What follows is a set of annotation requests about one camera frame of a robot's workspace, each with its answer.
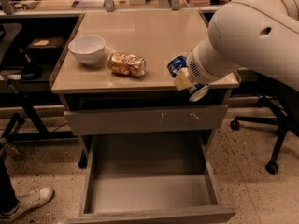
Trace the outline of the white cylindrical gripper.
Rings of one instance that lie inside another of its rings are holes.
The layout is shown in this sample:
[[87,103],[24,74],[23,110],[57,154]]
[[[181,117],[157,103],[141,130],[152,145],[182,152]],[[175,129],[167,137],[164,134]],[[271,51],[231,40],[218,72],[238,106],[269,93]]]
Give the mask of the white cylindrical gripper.
[[214,48],[208,38],[198,44],[187,57],[187,68],[181,68],[174,84],[183,91],[195,84],[209,84],[226,77],[239,66],[239,50],[233,46]]

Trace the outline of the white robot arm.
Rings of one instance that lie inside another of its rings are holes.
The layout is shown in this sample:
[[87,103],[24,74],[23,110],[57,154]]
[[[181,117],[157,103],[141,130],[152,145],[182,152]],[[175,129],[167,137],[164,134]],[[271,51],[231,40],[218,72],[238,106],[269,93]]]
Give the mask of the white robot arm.
[[239,67],[299,90],[299,0],[233,0],[174,79],[178,90],[215,82]]

